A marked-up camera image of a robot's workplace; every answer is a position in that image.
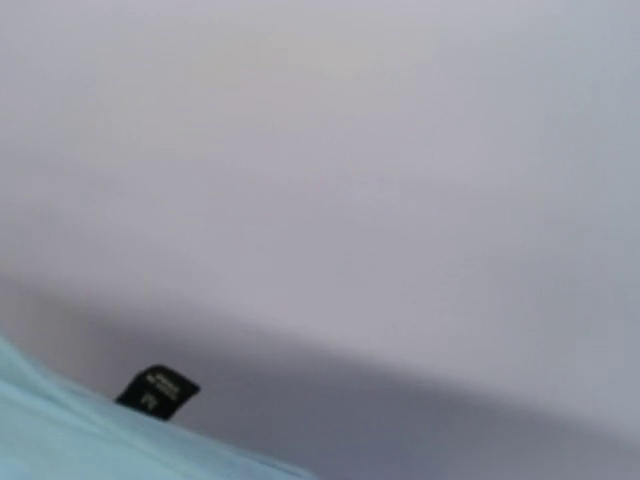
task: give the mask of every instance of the white surface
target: white surface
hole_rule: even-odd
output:
[[[115,398],[134,373],[171,365],[202,386],[172,422],[302,465],[323,480],[639,476],[637,443],[376,370],[223,315],[215,316],[206,348],[197,348],[175,331],[111,321],[195,321],[185,306],[79,308],[2,279],[0,305],[2,334],[50,368]]]
[[[640,438],[635,5],[0,8],[7,275]]]

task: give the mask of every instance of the clothing tag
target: clothing tag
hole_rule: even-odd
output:
[[[200,392],[200,387],[188,378],[162,365],[141,372],[116,400],[160,420],[169,420]]]

